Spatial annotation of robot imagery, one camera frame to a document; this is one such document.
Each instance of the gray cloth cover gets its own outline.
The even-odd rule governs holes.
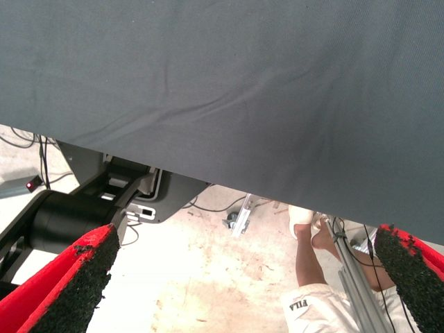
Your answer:
[[[3,0],[0,123],[442,244],[443,51],[443,1]]]

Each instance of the small metal part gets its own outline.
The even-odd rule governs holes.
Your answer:
[[[244,234],[249,226],[248,217],[250,216],[253,208],[255,207],[256,201],[260,199],[260,196],[254,194],[247,194],[244,203],[242,204],[241,210],[237,215],[236,222],[232,227],[231,235],[233,237],[239,237]]]
[[[126,208],[126,216],[129,220],[142,223],[154,221],[155,213],[156,211],[154,208],[138,205],[136,203],[130,203]]]

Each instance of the concrete floor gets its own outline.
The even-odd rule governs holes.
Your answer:
[[[23,144],[5,126],[0,126],[0,134]],[[37,145],[24,150],[0,142],[0,150],[0,181],[38,173]],[[50,178],[69,171],[54,147],[48,155]],[[70,192],[76,186],[69,176],[53,188]],[[0,200],[0,231],[33,195]],[[243,195],[213,186],[199,195],[198,204],[218,209]],[[239,239],[222,224],[227,213],[193,207],[160,225],[137,226],[139,239],[119,251],[88,332],[287,332],[279,298],[297,287],[297,241],[289,234],[287,205],[276,207],[265,199],[258,203],[247,233]],[[359,228],[348,221],[350,231]],[[124,242],[135,236],[128,229]],[[327,282],[342,289],[340,264],[324,251],[316,254]],[[22,283],[52,258],[34,251],[13,282]]]

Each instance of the person's leg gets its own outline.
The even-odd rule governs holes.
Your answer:
[[[324,221],[321,221],[321,230],[319,231],[318,234],[316,234],[313,237],[312,244],[314,248],[327,250],[333,256],[335,256],[339,261],[341,261],[338,251],[336,250],[336,246],[333,243],[333,238],[331,237],[330,232],[328,231],[328,228]],[[375,275],[375,270],[373,269],[370,255],[367,255],[366,253],[363,252],[359,252],[355,249],[353,249],[353,253],[360,262],[366,264],[366,265],[361,264],[361,267],[371,289],[373,289],[374,291],[381,291],[377,283],[377,278]],[[382,265],[378,258],[374,257],[373,260],[376,266]],[[391,278],[389,277],[384,268],[377,267],[376,272],[379,278],[379,282],[381,283],[382,290],[391,288],[395,285],[395,283],[391,280]]]
[[[321,265],[311,246],[311,224],[296,224],[294,232],[298,236],[296,277],[299,287],[313,283],[327,284]]]

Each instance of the cable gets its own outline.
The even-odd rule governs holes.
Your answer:
[[[198,197],[199,197],[199,196],[196,196],[196,197],[193,199],[193,200],[194,200],[193,204],[196,203]],[[183,206],[182,209],[185,210],[185,209],[190,208],[190,207],[192,207],[191,201],[188,203],[188,205]]]
[[[44,166],[44,172],[46,176],[46,185],[48,186],[48,189],[51,189],[51,183],[49,182],[49,172],[48,172],[48,138],[45,137],[44,140],[44,155],[43,155],[43,166]]]
[[[356,256],[356,255],[350,250],[350,248],[348,247],[347,241],[346,241],[347,236],[345,235],[345,223],[344,223],[344,220],[341,219],[340,217],[339,217],[338,219],[341,220],[341,222],[342,222],[342,234],[343,234],[342,240],[343,240],[343,242],[344,242],[344,244],[345,244],[345,248],[347,249],[348,253],[350,253],[350,255],[351,255],[351,256],[352,256],[357,262],[359,262],[361,265],[363,265],[363,266],[367,266],[367,267],[373,267],[373,265],[366,264],[365,262],[362,262],[361,260],[359,260],[359,259],[357,258],[357,256]],[[333,232],[334,232],[334,224],[335,224],[335,222],[336,222],[336,217],[333,219],[333,223],[332,223],[332,229],[333,229]],[[381,265],[375,265],[375,267],[377,267],[377,268],[384,268],[384,267],[381,266]]]
[[[413,329],[413,325],[410,323],[409,315],[407,314],[407,311],[406,311],[406,309],[405,309],[404,301],[402,300],[402,298],[401,298],[400,295],[398,295],[398,296],[400,297],[401,305],[402,305],[402,310],[404,311],[405,318],[407,319],[407,322],[409,323],[410,330],[411,330],[413,333],[415,333],[415,330]]]
[[[121,246],[131,245],[131,244],[134,244],[136,241],[139,240],[139,233],[138,233],[138,231],[134,228],[134,227],[136,227],[136,226],[138,226],[138,225],[141,225],[141,223],[139,222],[139,223],[136,223],[136,224],[128,224],[128,225],[127,225],[127,227],[129,227],[132,231],[135,232],[135,234],[136,234],[136,239],[135,239],[134,241],[130,241],[129,243],[122,244]]]
[[[20,135],[18,132],[15,131],[15,128],[13,128],[13,127],[10,127],[10,129],[11,129],[11,131],[12,131],[17,137],[19,137],[20,139],[23,139],[23,140],[28,141],[28,142],[38,143],[38,140],[35,139],[35,136],[36,136],[36,135],[35,135],[34,133],[31,133],[31,134],[33,135],[33,138],[31,139],[30,137],[25,137],[25,136],[23,136],[23,135]],[[57,144],[57,142],[49,140],[49,141],[48,141],[48,144],[53,144],[53,145],[54,145],[54,148],[57,148],[58,150],[60,150],[60,149],[58,148],[58,144]]]
[[[206,211],[206,212],[211,212],[211,213],[220,213],[220,212],[224,212],[224,211],[230,209],[230,208],[231,208],[232,206],[234,206],[238,201],[243,200],[243,199],[245,199],[245,198],[246,198],[246,196],[243,196],[242,198],[239,198],[239,199],[235,200],[235,201],[232,202],[228,207],[226,207],[226,208],[224,208],[224,209],[222,209],[222,210],[209,210],[209,209],[207,209],[207,208],[197,206],[195,203],[189,203],[189,204],[190,204],[191,206],[197,208],[198,210],[204,210],[204,211]]]
[[[72,175],[73,175],[72,172],[66,173],[66,174],[60,176],[59,178],[56,178],[55,180],[50,180],[50,183],[53,184],[55,182],[58,182],[59,180],[62,180],[63,178],[65,178],[67,176],[72,176]]]
[[[384,291],[382,290],[381,282],[379,281],[379,277],[377,276],[375,261],[373,259],[373,245],[372,245],[372,241],[370,240],[370,236],[368,235],[367,227],[365,224],[364,224],[364,229],[365,229],[366,235],[367,235],[368,254],[370,255],[370,260],[372,261],[372,264],[373,264],[373,270],[375,271],[377,285],[378,285],[379,289],[381,290],[382,300],[384,301],[384,307],[386,310],[386,314],[388,316],[388,320],[390,321],[391,327],[393,328],[393,332],[396,333],[395,326],[394,326],[393,321],[391,320],[391,317],[389,314],[389,309],[387,308],[386,297],[384,296]]]
[[[11,141],[8,141],[7,139],[5,139],[4,137],[0,136],[0,140],[15,147],[15,148],[20,148],[20,149],[28,149],[30,148],[32,145],[34,145],[34,141],[32,141],[28,146],[20,146],[19,144],[15,144]]]
[[[47,144],[45,146],[43,145],[42,136],[38,135],[37,138],[39,139],[40,149],[39,149],[39,155],[40,155],[40,175],[42,176],[42,180],[46,186],[46,189],[51,189],[51,184],[49,184],[49,176],[48,176],[48,162],[46,160],[46,150],[48,148]],[[42,164],[44,167],[45,176],[43,176],[42,171]]]

